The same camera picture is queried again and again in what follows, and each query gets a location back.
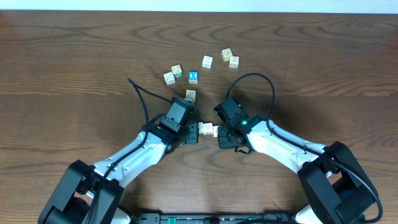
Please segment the red edged grape block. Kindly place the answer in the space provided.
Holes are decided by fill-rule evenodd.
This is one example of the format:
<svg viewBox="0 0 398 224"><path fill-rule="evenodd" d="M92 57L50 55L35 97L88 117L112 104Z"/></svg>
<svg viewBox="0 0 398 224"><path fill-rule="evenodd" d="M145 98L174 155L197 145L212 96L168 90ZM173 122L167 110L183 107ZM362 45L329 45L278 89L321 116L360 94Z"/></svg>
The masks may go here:
<svg viewBox="0 0 398 224"><path fill-rule="evenodd" d="M214 138L218 137L218 128L219 128L219 126L213 126L213 137Z"/></svg>

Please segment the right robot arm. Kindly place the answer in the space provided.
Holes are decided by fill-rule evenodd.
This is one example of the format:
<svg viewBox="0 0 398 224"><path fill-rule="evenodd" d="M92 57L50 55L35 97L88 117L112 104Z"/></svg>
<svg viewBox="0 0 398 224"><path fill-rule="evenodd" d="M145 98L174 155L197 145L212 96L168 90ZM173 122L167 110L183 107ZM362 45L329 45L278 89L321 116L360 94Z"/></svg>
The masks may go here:
<svg viewBox="0 0 398 224"><path fill-rule="evenodd" d="M379 194L345 144L306 141L259 114L217 112L219 147L265 154L297 174L308 200L292 223L376 223L383 216Z"/></svg>

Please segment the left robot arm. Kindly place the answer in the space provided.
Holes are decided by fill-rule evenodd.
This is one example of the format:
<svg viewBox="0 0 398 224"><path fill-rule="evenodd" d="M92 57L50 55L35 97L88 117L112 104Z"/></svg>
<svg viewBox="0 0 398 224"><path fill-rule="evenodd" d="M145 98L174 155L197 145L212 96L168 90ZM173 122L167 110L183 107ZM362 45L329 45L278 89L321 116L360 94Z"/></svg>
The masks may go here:
<svg viewBox="0 0 398 224"><path fill-rule="evenodd" d="M119 207L124 189L182 144L197 144L198 110L174 103L160 123L148 121L137 138L107 159L70 164L39 215L39 223L132 223Z"/></svg>

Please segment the yellow edged white block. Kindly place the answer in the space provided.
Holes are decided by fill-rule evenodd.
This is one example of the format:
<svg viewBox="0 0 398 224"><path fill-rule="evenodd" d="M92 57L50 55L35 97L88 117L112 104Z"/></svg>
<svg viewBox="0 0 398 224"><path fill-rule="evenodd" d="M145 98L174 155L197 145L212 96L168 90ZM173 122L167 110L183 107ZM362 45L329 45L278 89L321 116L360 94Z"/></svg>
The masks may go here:
<svg viewBox="0 0 398 224"><path fill-rule="evenodd" d="M203 124L203 134L204 135L212 135L213 134L213 124L212 123L204 123Z"/></svg>

